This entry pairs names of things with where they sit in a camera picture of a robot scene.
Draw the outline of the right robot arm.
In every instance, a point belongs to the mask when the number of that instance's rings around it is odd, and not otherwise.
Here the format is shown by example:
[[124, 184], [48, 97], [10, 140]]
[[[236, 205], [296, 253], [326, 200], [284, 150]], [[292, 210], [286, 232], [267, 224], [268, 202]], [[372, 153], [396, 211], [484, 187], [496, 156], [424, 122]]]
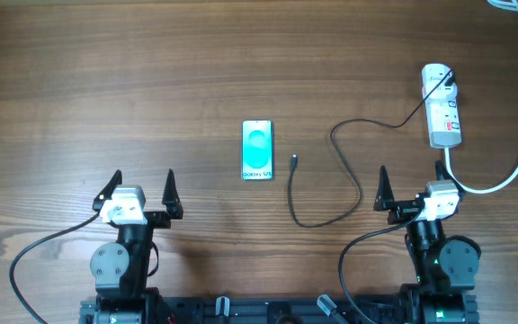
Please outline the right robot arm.
[[373, 209], [388, 212], [389, 225], [406, 228], [405, 244], [417, 282], [398, 294], [405, 323], [479, 323], [475, 288], [481, 248], [465, 236], [446, 236], [442, 222], [458, 212], [465, 191], [435, 163], [436, 179], [411, 200], [398, 201], [382, 166]]

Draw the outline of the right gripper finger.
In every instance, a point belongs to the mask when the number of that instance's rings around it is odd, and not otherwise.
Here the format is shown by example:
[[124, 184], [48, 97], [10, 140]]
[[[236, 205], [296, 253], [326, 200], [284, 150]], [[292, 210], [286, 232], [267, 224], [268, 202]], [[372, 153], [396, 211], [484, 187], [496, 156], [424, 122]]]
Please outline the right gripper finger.
[[435, 161], [435, 174], [438, 180], [451, 180], [457, 187], [459, 196], [464, 196], [466, 194], [464, 188], [453, 178], [452, 175], [450, 175], [441, 160]]
[[390, 185], [388, 170], [385, 166], [380, 167], [380, 178], [373, 210], [383, 212], [395, 209], [395, 198]]

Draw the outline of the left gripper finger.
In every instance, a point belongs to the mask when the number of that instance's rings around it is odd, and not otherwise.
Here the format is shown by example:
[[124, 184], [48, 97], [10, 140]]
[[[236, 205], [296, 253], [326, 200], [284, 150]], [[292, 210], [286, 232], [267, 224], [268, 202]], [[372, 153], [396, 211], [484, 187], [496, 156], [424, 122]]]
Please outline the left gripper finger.
[[122, 172], [117, 169], [108, 184], [95, 196], [92, 210], [99, 212], [107, 200], [112, 198], [112, 194], [118, 185], [122, 184]]
[[165, 180], [165, 189], [162, 197], [162, 204], [170, 219], [181, 220], [183, 218], [183, 205], [176, 188], [174, 171], [168, 170]]

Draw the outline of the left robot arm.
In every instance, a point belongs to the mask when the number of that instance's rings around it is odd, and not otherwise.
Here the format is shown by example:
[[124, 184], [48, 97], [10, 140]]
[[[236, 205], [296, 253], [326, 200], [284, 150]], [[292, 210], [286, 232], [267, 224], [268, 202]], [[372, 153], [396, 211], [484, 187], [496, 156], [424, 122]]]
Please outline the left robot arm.
[[169, 170], [162, 196], [163, 211], [146, 211], [146, 196], [139, 185], [124, 185], [117, 170], [97, 194], [93, 210], [102, 222], [118, 230], [115, 242], [93, 253], [90, 270], [97, 296], [82, 304], [81, 323], [172, 323], [174, 314], [157, 288], [147, 279], [157, 269], [149, 267], [150, 254], [158, 249], [156, 229], [168, 229], [172, 220], [183, 217], [174, 171]]

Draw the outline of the Galaxy smartphone with teal screen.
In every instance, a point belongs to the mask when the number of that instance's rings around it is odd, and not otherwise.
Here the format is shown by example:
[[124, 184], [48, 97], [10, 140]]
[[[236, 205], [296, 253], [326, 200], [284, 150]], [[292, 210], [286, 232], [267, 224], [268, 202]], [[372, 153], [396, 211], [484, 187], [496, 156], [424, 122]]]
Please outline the Galaxy smartphone with teal screen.
[[272, 180], [272, 122], [243, 121], [241, 134], [241, 178], [246, 181]]

